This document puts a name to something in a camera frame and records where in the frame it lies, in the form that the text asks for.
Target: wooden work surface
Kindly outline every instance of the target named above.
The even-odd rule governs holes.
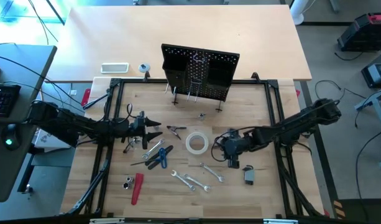
[[[110,78],[95,78],[90,100],[103,95],[110,83]],[[285,116],[299,112],[292,80],[279,81],[280,94]],[[250,164],[255,169],[254,185],[244,183],[244,172],[241,169],[230,169],[226,162],[216,162],[208,150],[200,156],[190,154],[185,147],[187,135],[201,131],[209,139],[209,147],[213,139],[228,128],[245,126],[270,125],[269,113],[262,85],[232,85],[227,100],[222,103],[222,112],[217,113],[218,101],[198,98],[194,103],[191,97],[186,102],[185,95],[178,95],[177,104],[173,106],[172,95],[164,94],[164,84],[125,84],[120,117],[125,118],[126,105],[132,103],[138,114],[144,110],[146,115],[161,122],[163,134],[149,143],[151,148],[160,138],[164,138],[165,147],[174,145],[167,156],[168,167],[157,166],[148,170],[143,164],[130,166],[131,163],[143,161],[142,155],[146,150],[141,144],[136,144],[127,154],[122,151],[126,146],[116,140],[112,163],[109,172],[108,187],[104,202],[104,214],[114,212],[115,216],[145,217],[145,218],[189,218],[189,217],[228,217],[228,218],[272,218],[275,214],[284,214],[282,192],[278,180],[278,170],[273,144],[257,152],[247,152],[239,157],[241,168]],[[113,97],[112,116],[115,109],[116,95]],[[96,103],[87,110],[86,116],[99,120],[103,116],[105,101]],[[204,121],[198,120],[200,113],[206,113]],[[186,126],[187,130],[178,130],[182,141],[177,139],[166,125]],[[61,212],[67,212],[76,203],[90,184],[96,145],[84,144],[77,148],[70,176],[63,199]],[[308,200],[317,211],[323,212],[319,188],[314,174],[312,159],[309,151],[301,146],[293,148],[293,158],[298,184]],[[200,162],[209,165],[213,170],[225,176],[224,183],[204,168]],[[196,186],[194,192],[170,173],[176,170],[180,174],[190,174],[204,184],[212,186],[210,193]],[[143,173],[144,183],[140,191],[137,205],[131,205],[132,190],[124,190],[122,184],[127,176]],[[96,191],[94,206],[96,207],[99,191]],[[293,194],[289,193],[293,203]]]
[[[165,78],[161,44],[238,53],[235,79],[311,79],[287,5],[74,7],[47,77],[92,82],[102,63],[128,62],[122,76],[149,63],[151,77]]]

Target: white tape roll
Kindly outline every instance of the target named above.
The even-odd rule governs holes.
[[[190,142],[195,140],[195,139],[198,139],[198,138],[199,139],[201,138],[204,140],[204,147],[200,150],[194,150],[190,147]],[[207,138],[207,136],[203,133],[200,133],[200,132],[193,132],[193,133],[189,134],[189,136],[186,138],[186,148],[190,153],[192,153],[194,155],[200,155],[200,154],[206,152],[208,149],[208,138]]]

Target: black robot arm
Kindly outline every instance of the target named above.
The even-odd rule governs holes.
[[[111,138],[142,137],[142,147],[162,134],[147,133],[146,127],[158,126],[161,123],[149,120],[141,111],[135,121],[129,124],[128,119],[114,118],[95,121],[91,118],[74,114],[68,109],[59,108],[54,103],[34,101],[31,105],[27,123],[34,124],[54,135],[59,140],[76,147],[80,135],[88,135],[96,143],[107,144]]]
[[[276,138],[283,145],[293,145],[302,133],[313,133],[317,124],[335,123],[341,117],[337,103],[338,101],[328,99],[317,100],[313,105],[273,126],[254,127],[244,132],[243,137],[240,137],[237,130],[229,130],[229,136],[223,137],[219,143],[228,166],[238,169],[240,154],[263,149]]]

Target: combination wrench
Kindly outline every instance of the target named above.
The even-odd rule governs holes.
[[[143,154],[142,158],[145,159],[145,160],[148,159],[150,153],[152,153],[156,148],[158,148],[159,146],[161,146],[164,142],[165,142],[164,139],[160,139],[160,140],[158,141],[158,143],[157,143],[155,146],[153,146],[153,148],[151,148],[149,151],[147,151],[145,154]]]
[[[225,178],[224,178],[223,176],[218,175],[217,173],[215,173],[213,170],[211,170],[211,168],[209,168],[206,164],[204,164],[204,162],[200,163],[200,166],[201,166],[201,167],[204,167],[204,168],[205,168],[206,170],[208,170],[210,173],[214,174],[214,175],[218,178],[218,180],[219,180],[220,182],[223,182],[223,181],[225,180]]]
[[[175,170],[172,170],[171,176],[178,177],[178,179],[182,180],[182,182],[185,183],[190,188],[190,190],[192,190],[192,191],[196,190],[195,186],[193,186],[193,185],[189,184],[187,181],[185,181],[184,178],[181,177]]]
[[[190,177],[188,174],[185,174],[183,177],[188,179],[188,180],[193,181],[194,183],[196,183],[198,185],[200,185],[206,192],[209,192],[209,190],[211,190],[211,186],[204,185],[204,184],[200,183],[198,180]]]

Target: keyboard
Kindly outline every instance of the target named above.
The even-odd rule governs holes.
[[[7,118],[11,113],[17,97],[19,96],[19,90],[21,86],[0,84],[0,117]]]

